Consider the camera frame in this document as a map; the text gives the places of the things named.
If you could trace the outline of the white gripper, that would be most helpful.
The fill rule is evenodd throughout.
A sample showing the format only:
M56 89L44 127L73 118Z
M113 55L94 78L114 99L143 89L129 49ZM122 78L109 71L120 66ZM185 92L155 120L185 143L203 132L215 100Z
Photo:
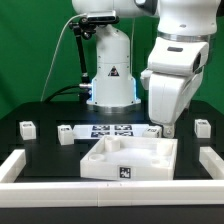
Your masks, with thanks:
M173 138L173 125L201 85L208 59L207 42L175 42L156 38L141 82L148 91L148 113Z

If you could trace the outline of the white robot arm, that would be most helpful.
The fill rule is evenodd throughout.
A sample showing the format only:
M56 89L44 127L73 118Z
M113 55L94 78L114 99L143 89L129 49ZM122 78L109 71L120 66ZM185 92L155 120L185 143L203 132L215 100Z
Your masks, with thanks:
M199 88L224 0L72 0L85 26L96 26L97 74L93 107L113 109L135 102L128 37L112 23L120 18L159 19L155 45L141 81L148 90L150 120L172 138L175 122Z

